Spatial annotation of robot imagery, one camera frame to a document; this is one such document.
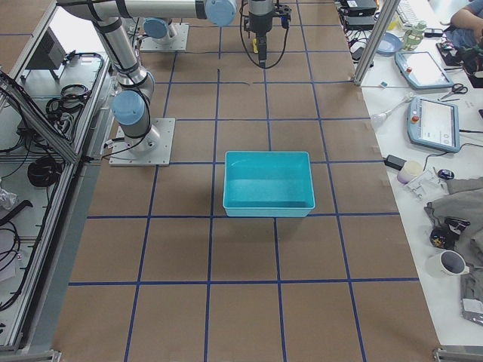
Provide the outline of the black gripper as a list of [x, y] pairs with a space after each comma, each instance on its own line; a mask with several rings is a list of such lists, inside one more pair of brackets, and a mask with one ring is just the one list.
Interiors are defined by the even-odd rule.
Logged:
[[266, 49], [267, 49], [266, 33], [263, 33], [263, 32], [256, 33], [256, 49], [257, 49], [257, 55], [259, 57], [266, 56]]

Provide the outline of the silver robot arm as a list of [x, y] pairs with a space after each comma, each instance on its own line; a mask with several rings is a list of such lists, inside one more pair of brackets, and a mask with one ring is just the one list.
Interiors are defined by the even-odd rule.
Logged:
[[256, 36], [258, 61], [261, 66], [266, 63], [266, 34], [272, 29], [272, 18], [275, 13], [270, 0], [248, 1], [249, 29]]
[[151, 149], [160, 138], [149, 109], [155, 80], [141, 65], [123, 19], [195, 18], [221, 27], [232, 22], [237, 8], [235, 1], [58, 1], [57, 6], [92, 22], [122, 87], [114, 97], [112, 113], [124, 132], [127, 149], [135, 152]]

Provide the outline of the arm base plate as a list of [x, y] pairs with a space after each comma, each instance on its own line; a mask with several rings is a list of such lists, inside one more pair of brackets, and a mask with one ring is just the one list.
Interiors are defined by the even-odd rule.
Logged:
[[184, 52], [187, 46], [189, 24], [171, 23], [167, 25], [165, 36], [162, 38], [152, 37], [153, 32], [141, 41], [142, 52], [172, 53]]
[[138, 140], [125, 138], [124, 132], [118, 126], [116, 136], [123, 137], [115, 143], [113, 156], [109, 164], [113, 167], [168, 166], [171, 159], [171, 149], [174, 138], [174, 118], [152, 118], [151, 130], [138, 144]]

